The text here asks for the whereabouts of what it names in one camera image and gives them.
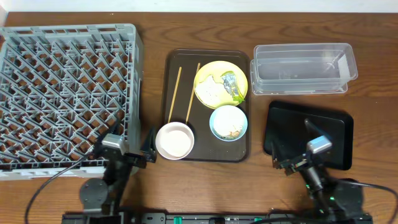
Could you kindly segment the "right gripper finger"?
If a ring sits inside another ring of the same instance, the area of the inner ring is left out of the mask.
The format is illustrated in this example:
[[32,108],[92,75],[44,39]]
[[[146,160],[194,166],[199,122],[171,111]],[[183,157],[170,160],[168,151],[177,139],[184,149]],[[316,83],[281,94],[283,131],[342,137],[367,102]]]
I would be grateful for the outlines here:
[[279,164],[279,159],[278,159],[278,157],[280,156],[279,148],[274,141],[271,142],[271,156],[272,156],[273,168],[280,169],[280,164]]
[[305,119],[304,123],[310,140],[319,138],[321,136],[326,136],[326,133],[320,128],[316,127],[309,119]]

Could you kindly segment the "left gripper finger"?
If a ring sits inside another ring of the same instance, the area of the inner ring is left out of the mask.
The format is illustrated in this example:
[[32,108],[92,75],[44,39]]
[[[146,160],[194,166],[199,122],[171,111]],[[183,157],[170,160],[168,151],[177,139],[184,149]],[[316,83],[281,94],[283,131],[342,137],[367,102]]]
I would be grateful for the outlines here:
[[157,159],[157,148],[155,145],[156,134],[156,129],[152,128],[141,146],[142,155],[145,157],[147,162],[151,163],[155,163]]
[[114,134],[120,125],[120,120],[117,119],[110,127],[107,131],[105,131],[104,133],[100,134],[97,138],[96,141],[94,143],[94,149],[93,149],[93,156],[94,157],[100,157],[105,150],[107,149],[111,149],[111,146],[106,146],[103,144],[103,140],[105,139],[105,137],[108,134]]

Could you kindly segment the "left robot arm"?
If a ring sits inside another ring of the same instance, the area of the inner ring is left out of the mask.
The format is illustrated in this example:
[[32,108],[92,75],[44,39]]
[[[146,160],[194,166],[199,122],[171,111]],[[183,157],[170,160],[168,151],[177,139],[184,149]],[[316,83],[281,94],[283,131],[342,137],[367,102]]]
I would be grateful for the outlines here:
[[156,129],[149,131],[141,147],[130,150],[122,136],[117,134],[119,126],[120,121],[115,121],[94,143],[93,157],[103,157],[108,163],[102,178],[91,178],[80,188],[84,214],[114,215],[119,210],[130,177],[157,159]]

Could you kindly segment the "food scraps rice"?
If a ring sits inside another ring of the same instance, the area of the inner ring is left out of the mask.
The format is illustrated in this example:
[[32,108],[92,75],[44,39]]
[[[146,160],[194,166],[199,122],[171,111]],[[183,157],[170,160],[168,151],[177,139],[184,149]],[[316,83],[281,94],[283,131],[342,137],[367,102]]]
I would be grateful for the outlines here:
[[213,120],[213,129],[222,139],[237,139],[243,131],[244,113],[235,106],[223,106],[217,109]]

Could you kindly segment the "white napkin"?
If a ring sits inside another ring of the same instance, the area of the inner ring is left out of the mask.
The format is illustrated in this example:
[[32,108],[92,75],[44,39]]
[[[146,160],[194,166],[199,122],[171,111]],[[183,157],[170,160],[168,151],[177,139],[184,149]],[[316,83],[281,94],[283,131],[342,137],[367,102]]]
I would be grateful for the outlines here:
[[216,83],[212,75],[207,76],[196,88],[197,97],[207,106],[217,107],[231,100],[231,96],[222,83]]

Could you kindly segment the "snack wrapper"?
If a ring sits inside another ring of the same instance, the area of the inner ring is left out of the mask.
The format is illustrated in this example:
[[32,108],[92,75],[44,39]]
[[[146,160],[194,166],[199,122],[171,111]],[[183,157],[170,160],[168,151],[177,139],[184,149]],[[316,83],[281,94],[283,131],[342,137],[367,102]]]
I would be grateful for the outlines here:
[[236,75],[232,71],[227,71],[222,74],[223,86],[225,90],[231,95],[233,101],[242,103],[244,101],[243,94],[240,92]]

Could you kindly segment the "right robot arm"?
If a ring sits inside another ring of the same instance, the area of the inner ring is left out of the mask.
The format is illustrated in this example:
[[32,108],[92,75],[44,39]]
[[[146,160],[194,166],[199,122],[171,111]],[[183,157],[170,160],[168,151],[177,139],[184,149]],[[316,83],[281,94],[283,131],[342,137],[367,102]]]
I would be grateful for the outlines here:
[[284,159],[282,149],[272,143],[273,167],[285,170],[286,175],[300,173],[314,202],[315,218],[343,223],[369,220],[370,216],[363,210],[362,187],[350,184],[347,179],[334,179],[324,166],[321,154],[331,149],[332,142],[309,119],[304,124],[315,135],[306,143],[306,151]]

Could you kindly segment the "light blue bowl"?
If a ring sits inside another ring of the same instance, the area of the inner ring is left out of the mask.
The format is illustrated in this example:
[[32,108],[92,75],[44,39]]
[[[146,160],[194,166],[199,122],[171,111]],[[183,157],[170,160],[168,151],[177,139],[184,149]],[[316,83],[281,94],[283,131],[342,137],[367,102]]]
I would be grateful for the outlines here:
[[244,136],[248,129],[248,119],[237,106],[224,105],[212,112],[209,125],[214,136],[231,142]]

